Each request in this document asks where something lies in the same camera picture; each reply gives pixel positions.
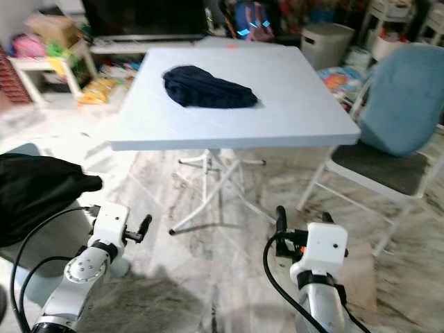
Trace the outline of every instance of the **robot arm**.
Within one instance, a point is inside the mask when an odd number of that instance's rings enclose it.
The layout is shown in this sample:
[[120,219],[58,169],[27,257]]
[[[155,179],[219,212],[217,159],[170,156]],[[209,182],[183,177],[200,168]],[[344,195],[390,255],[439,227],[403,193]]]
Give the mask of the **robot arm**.
[[108,278],[112,263],[123,255],[127,239],[140,243],[148,231],[151,215],[138,232],[126,230],[127,218],[124,206],[101,207],[88,246],[65,266],[62,282],[47,300],[32,333],[76,332],[89,300]]

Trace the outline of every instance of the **white folding table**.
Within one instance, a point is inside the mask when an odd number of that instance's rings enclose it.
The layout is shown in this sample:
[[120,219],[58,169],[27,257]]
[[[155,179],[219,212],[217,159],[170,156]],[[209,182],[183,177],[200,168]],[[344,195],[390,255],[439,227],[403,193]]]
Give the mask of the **white folding table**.
[[[195,65],[250,87],[259,103],[239,109],[184,108],[169,98],[162,79],[163,73],[181,65]],[[208,195],[204,188],[202,205],[171,234],[201,212],[227,181],[250,209],[274,223],[231,179],[241,170],[246,148],[337,146],[354,144],[359,136],[359,128],[295,47],[152,49],[117,123],[109,138],[116,151],[203,148],[220,164],[223,176],[217,186]],[[218,158],[222,148],[237,152],[229,167]]]

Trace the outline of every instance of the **tile floor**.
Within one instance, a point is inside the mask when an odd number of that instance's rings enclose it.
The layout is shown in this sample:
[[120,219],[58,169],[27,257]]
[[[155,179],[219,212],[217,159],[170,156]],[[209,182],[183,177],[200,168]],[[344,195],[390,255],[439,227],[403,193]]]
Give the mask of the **tile floor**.
[[[45,151],[103,177],[104,189],[83,196],[81,202],[108,199],[129,206],[133,229],[145,214],[153,215],[146,240],[126,249],[130,274],[103,286],[81,332],[295,332],[294,311],[272,289],[262,268],[262,249],[272,227],[227,187],[193,220],[192,225],[205,228],[171,237],[167,230],[200,202],[198,169],[180,166],[177,159],[200,152],[113,153],[104,141],[118,106],[119,99],[106,108],[77,109],[68,99],[58,99],[44,110],[26,106],[0,114],[0,151],[37,142]],[[425,150],[437,155],[443,148],[444,136],[436,134]],[[267,165],[247,169],[250,200],[271,214],[277,205],[285,206],[293,226],[302,228],[327,210],[348,229],[349,247],[357,256],[348,261],[365,266],[349,266],[350,307],[372,332],[444,332],[443,172],[388,252],[373,262],[366,249],[384,231],[383,221],[321,190],[310,199],[307,212],[296,214],[295,204],[325,149],[251,153],[265,158]],[[216,182],[218,173],[212,177]],[[326,175],[325,181],[384,214],[398,213],[396,205],[347,180]],[[294,294],[290,262],[270,259],[278,281]],[[4,263],[0,268],[0,283],[7,284]],[[35,320],[38,306],[27,302],[26,309],[29,321]],[[0,332],[18,332],[10,311]]]

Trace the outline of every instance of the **navy cloth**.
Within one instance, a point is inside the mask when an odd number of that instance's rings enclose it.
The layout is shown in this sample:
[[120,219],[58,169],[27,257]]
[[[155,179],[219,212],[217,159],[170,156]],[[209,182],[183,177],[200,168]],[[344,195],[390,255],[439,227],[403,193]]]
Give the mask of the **navy cloth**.
[[163,75],[168,96],[181,106],[249,108],[257,103],[250,88],[215,78],[196,66],[180,66]]

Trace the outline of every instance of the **white shelf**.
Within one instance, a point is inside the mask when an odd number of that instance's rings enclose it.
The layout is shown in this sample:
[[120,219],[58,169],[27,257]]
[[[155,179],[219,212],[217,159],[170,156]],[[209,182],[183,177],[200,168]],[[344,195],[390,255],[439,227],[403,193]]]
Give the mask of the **white shelf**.
[[93,45],[89,51],[93,54],[145,54],[153,47],[191,47],[193,42],[102,42]]

